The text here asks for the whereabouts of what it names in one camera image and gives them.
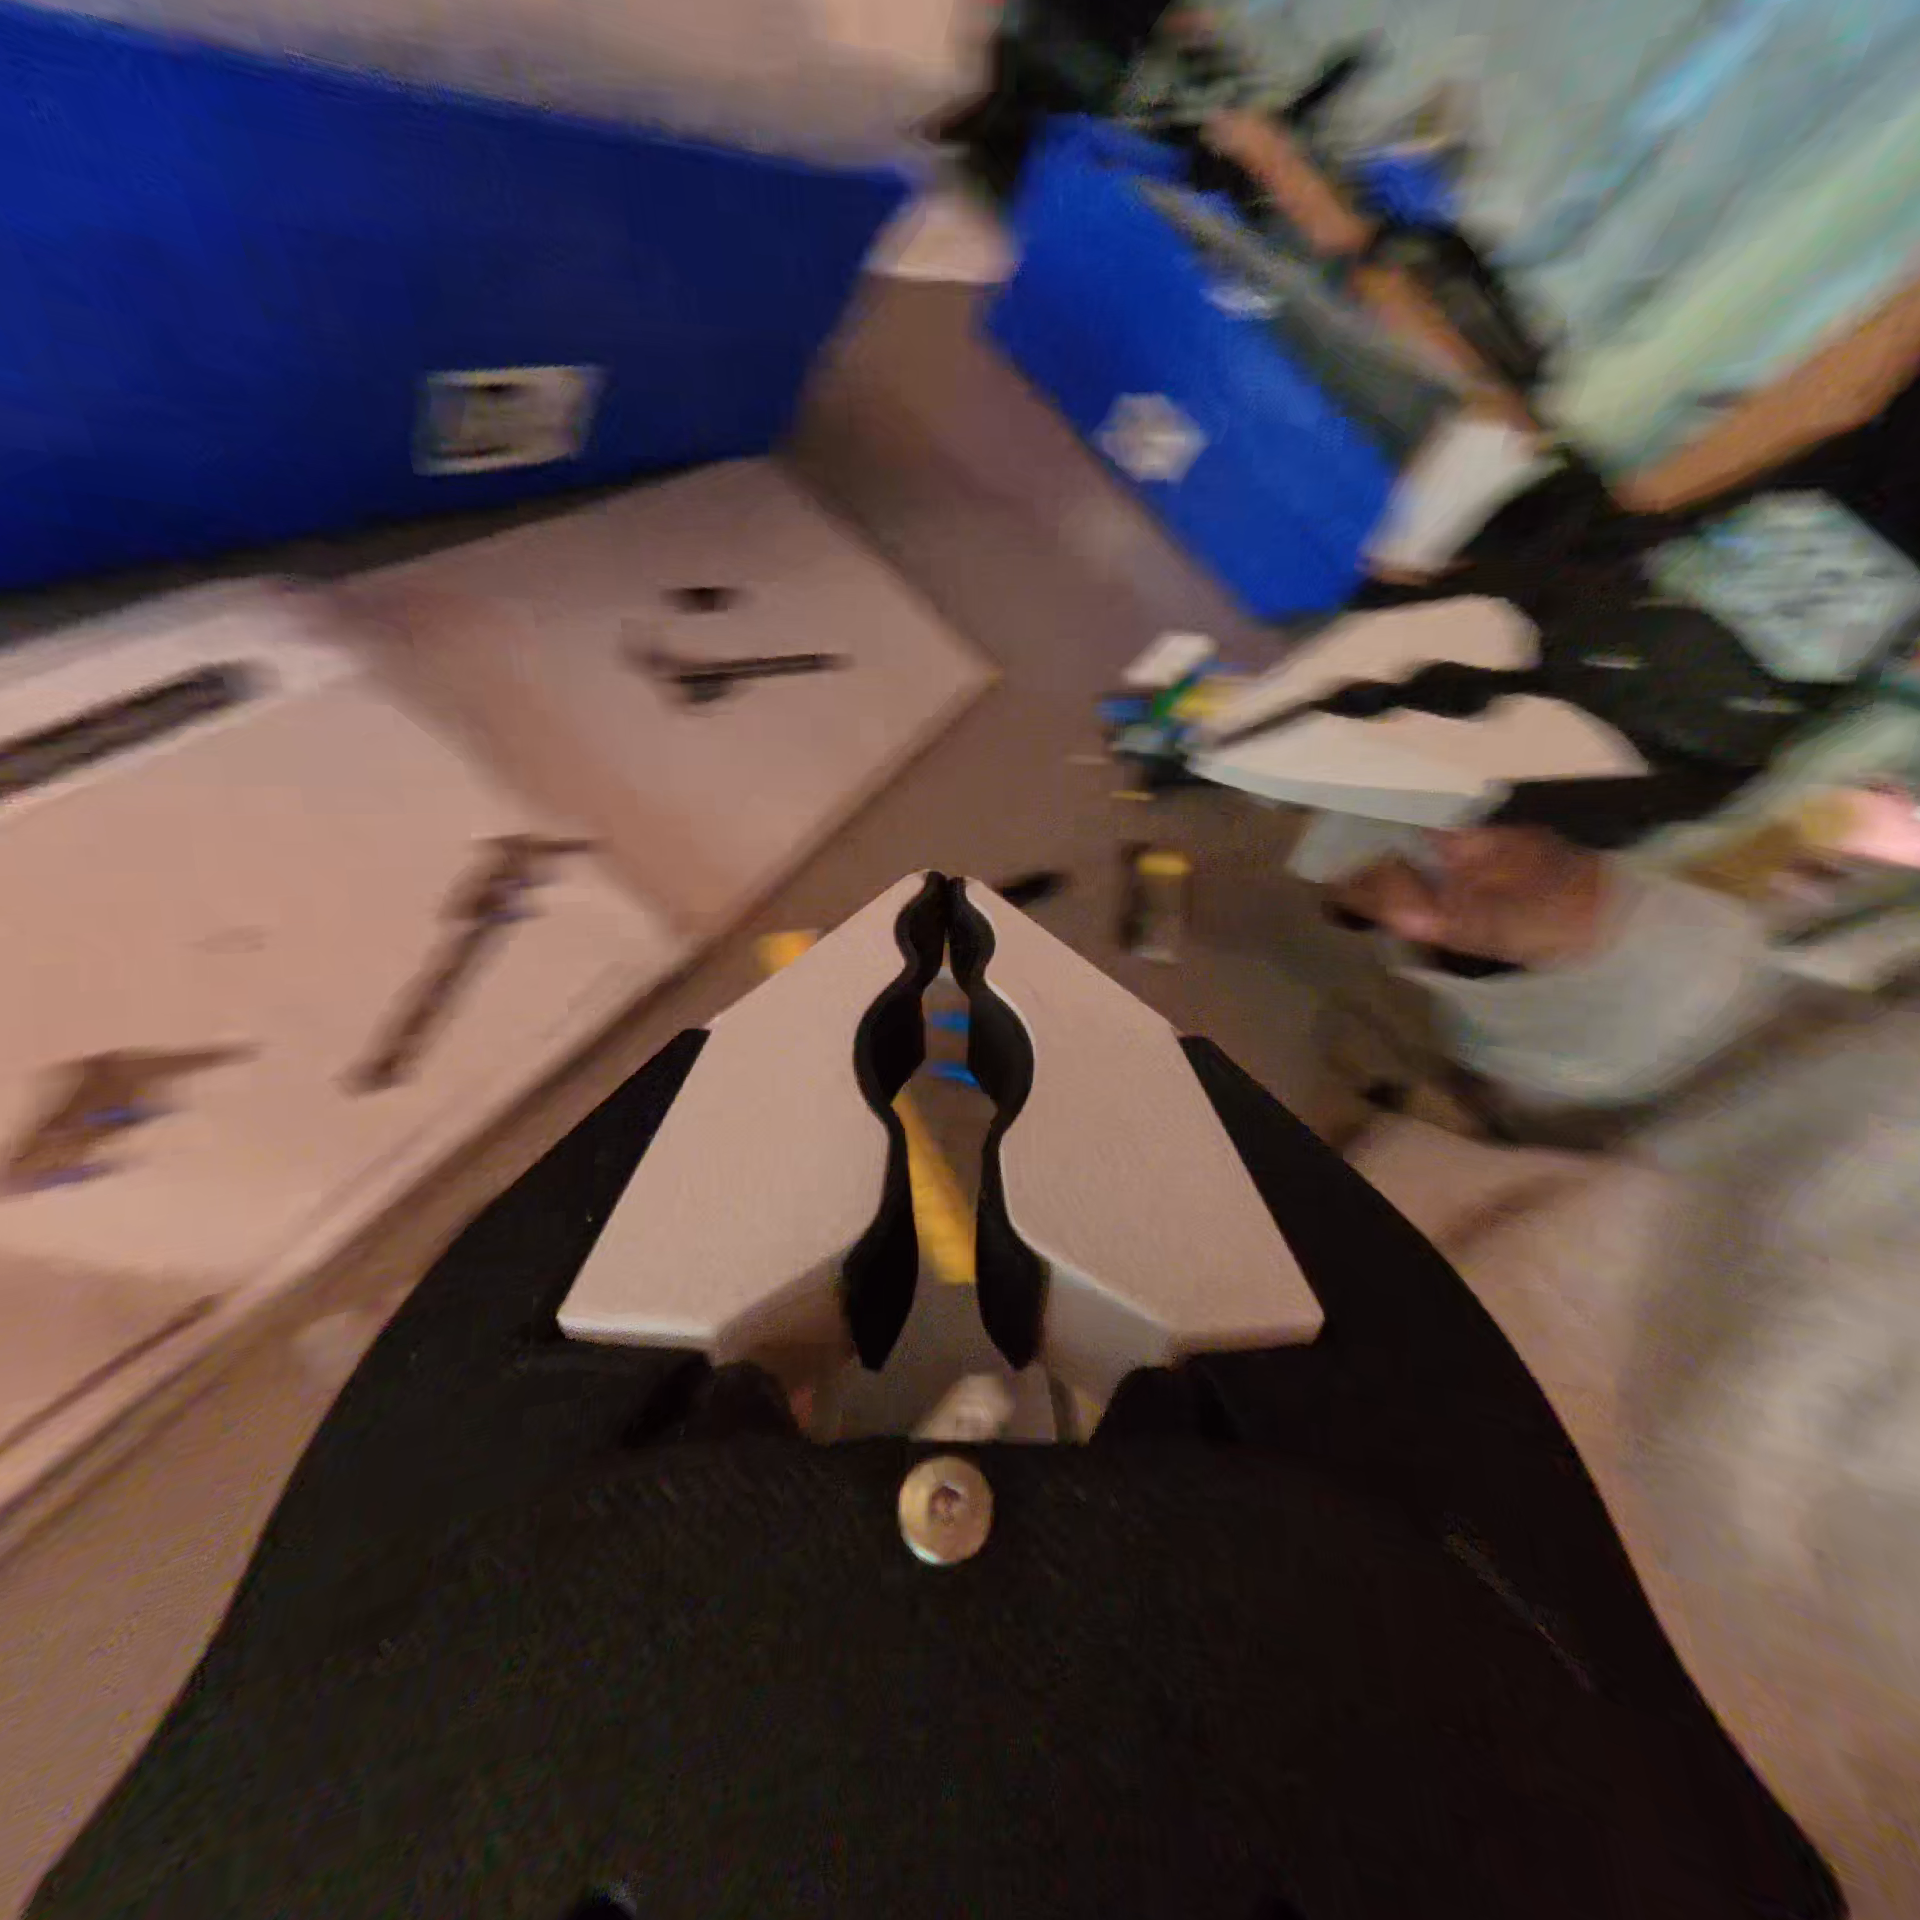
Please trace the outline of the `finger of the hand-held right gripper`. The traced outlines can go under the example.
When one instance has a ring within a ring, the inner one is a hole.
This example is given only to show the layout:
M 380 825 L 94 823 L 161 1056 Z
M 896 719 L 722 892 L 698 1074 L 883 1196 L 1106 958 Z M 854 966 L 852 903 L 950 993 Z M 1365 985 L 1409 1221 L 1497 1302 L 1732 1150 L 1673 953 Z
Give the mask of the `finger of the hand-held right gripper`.
M 1416 709 L 1374 718 L 1310 710 L 1205 748 L 1190 767 L 1259 800 L 1413 826 L 1474 825 L 1525 783 L 1649 773 L 1616 729 L 1538 695 L 1512 695 L 1459 718 Z
M 1396 687 L 1429 665 L 1522 672 L 1540 658 L 1537 623 L 1497 596 L 1454 593 L 1349 612 L 1242 682 L 1212 716 L 1212 735 L 1249 735 L 1345 687 Z

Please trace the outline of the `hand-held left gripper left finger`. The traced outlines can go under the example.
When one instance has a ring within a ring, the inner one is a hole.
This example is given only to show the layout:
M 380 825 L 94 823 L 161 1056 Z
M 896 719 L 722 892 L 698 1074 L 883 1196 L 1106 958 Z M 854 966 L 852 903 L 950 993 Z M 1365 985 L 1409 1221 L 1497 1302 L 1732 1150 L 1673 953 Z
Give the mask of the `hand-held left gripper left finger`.
M 914 1305 L 921 1236 L 896 1096 L 925 1057 L 950 882 L 914 871 L 704 1026 L 561 1302 L 564 1352 L 752 1367 L 848 1438 L 848 1380 Z

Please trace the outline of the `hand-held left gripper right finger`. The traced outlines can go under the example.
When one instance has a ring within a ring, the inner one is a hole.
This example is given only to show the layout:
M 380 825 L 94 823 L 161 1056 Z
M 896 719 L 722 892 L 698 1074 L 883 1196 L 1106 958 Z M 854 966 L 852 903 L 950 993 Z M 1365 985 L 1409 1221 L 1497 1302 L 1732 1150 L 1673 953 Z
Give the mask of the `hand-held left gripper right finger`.
M 993 1103 L 976 1308 L 997 1352 L 1108 1402 L 1142 1369 L 1310 1345 L 1326 1313 L 1185 1034 L 979 880 L 949 882 Z

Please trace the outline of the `pile of coloured lego pieces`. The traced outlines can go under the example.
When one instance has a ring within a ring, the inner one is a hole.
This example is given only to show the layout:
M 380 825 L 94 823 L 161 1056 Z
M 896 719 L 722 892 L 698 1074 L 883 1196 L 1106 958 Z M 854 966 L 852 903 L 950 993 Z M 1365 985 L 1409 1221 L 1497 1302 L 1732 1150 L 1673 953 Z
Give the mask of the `pile of coloured lego pieces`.
M 1122 669 L 1096 704 L 1114 767 L 1114 800 L 1148 804 L 1206 783 L 1195 761 L 1212 716 L 1243 674 L 1201 631 L 1165 631 Z

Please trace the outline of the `person's right forearm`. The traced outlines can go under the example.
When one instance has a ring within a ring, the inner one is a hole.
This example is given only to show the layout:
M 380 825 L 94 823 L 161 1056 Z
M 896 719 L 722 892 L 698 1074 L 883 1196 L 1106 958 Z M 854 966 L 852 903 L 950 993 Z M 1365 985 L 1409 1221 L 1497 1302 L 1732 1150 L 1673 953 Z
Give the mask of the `person's right forearm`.
M 1456 1068 L 1522 1108 L 1605 1113 L 1665 1098 L 1769 1023 L 1792 993 L 1740 900 L 1622 871 L 1580 958 L 1467 975 L 1396 950 Z

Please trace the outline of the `yellow lego beam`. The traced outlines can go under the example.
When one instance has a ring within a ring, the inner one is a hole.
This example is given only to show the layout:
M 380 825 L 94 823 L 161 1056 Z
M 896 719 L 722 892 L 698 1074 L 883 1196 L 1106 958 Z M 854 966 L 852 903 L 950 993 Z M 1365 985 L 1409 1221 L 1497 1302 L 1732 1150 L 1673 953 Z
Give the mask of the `yellow lego beam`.
M 918 1103 L 916 1077 L 893 1098 L 902 1127 L 918 1258 L 949 1286 L 976 1284 L 976 1225 L 968 1191 L 949 1165 Z

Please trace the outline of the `black and yellow lego piece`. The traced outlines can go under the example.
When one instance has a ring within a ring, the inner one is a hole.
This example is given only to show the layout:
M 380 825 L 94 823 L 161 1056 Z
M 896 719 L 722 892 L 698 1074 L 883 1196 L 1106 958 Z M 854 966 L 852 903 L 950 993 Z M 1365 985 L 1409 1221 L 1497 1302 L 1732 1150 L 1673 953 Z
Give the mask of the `black and yellow lego piece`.
M 1185 958 L 1193 913 L 1193 858 L 1171 845 L 1124 842 L 1115 903 L 1115 944 L 1154 966 Z

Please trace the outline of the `open lego instruction booklet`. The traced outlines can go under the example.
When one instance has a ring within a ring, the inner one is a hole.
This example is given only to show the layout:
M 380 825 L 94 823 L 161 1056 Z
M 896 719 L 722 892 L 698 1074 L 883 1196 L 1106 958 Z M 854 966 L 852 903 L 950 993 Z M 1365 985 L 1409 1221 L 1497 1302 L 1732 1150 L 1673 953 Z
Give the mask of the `open lego instruction booklet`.
M 997 679 L 773 462 L 4 656 L 4 1509 Z

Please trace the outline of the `person's right hand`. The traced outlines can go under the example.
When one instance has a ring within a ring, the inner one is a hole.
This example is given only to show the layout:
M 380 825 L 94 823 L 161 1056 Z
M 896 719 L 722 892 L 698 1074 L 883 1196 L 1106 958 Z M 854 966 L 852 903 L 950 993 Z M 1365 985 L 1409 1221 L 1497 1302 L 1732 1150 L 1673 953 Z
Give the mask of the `person's right hand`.
M 1610 921 L 1610 855 L 1531 826 L 1434 832 L 1339 880 L 1333 910 L 1426 962 L 1550 970 L 1588 960 Z

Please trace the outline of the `small blue plastic bin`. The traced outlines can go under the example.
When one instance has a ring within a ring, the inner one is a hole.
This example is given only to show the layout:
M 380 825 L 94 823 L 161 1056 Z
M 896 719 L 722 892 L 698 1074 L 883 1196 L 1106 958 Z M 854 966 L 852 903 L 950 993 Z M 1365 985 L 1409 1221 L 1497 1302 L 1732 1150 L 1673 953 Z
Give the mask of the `small blue plastic bin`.
M 1232 600 L 1266 622 L 1352 600 L 1396 462 L 1310 369 L 1275 300 L 1154 201 L 1185 156 L 1090 117 L 1026 150 L 993 346 Z

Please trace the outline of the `person's grey sweatshirt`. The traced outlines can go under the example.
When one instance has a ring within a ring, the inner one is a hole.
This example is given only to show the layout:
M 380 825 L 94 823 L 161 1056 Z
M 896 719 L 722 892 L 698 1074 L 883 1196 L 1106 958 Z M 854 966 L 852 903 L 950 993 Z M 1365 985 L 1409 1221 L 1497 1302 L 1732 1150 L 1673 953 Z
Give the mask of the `person's grey sweatshirt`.
M 1857 1916 L 1916 1916 L 1916 1014 L 1769 1061 L 1470 1277 Z

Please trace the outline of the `large blue plastic bin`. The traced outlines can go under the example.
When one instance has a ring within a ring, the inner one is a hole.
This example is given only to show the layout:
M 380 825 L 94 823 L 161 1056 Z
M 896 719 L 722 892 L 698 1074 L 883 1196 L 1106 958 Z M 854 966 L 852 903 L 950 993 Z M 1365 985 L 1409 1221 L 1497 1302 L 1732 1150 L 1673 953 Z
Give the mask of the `large blue plastic bin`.
M 4 591 L 762 454 L 910 197 L 35 5 L 2 90 Z

